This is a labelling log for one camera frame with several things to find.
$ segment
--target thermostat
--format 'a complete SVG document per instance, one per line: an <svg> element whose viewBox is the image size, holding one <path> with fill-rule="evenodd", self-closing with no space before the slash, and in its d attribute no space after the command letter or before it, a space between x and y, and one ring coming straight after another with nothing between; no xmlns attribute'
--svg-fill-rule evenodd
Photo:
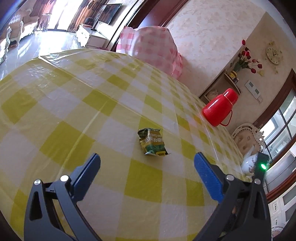
<svg viewBox="0 0 296 241"><path fill-rule="evenodd" d="M259 98L260 91L257 89L257 87L250 80L245 84L245 86L252 93L252 95L255 97L255 99Z"/></svg>

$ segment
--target television screen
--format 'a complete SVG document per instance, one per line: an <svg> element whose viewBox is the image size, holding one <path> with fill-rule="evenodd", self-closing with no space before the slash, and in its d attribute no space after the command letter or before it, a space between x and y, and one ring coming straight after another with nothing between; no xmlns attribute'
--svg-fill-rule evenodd
<svg viewBox="0 0 296 241"><path fill-rule="evenodd" d="M122 4L103 5L96 14L95 21L109 24Z"/></svg>

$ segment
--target wall clock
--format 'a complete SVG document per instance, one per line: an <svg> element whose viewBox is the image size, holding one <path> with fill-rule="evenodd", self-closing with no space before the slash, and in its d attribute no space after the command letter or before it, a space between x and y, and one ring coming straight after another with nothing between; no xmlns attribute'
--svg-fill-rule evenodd
<svg viewBox="0 0 296 241"><path fill-rule="evenodd" d="M273 64L279 64L281 61L281 51L277 50L276 48L272 46L268 46L266 49L266 54L269 60Z"/></svg>

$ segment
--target blue gripper pad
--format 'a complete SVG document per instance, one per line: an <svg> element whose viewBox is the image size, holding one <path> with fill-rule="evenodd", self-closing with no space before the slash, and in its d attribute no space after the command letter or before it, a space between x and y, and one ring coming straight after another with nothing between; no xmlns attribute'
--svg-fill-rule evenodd
<svg viewBox="0 0 296 241"><path fill-rule="evenodd" d="M208 160L202 153L197 153L195 155L194 167L202 179L202 182L206 186L211 198L221 203L224 198L222 191L223 184L215 175Z"/></svg>

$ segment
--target checkered tablecloth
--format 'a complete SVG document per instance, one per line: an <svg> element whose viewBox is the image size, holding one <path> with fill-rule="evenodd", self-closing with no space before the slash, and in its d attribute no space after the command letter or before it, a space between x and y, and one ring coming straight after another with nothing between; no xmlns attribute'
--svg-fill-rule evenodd
<svg viewBox="0 0 296 241"><path fill-rule="evenodd" d="M245 180L241 153L203 105L128 55L83 49L29 61L0 81L0 210L23 237L33 181L55 181L96 152L101 169L78 206L103 240L192 240L217 205L195 153ZM143 154L146 127L161 129L169 155Z"/></svg>

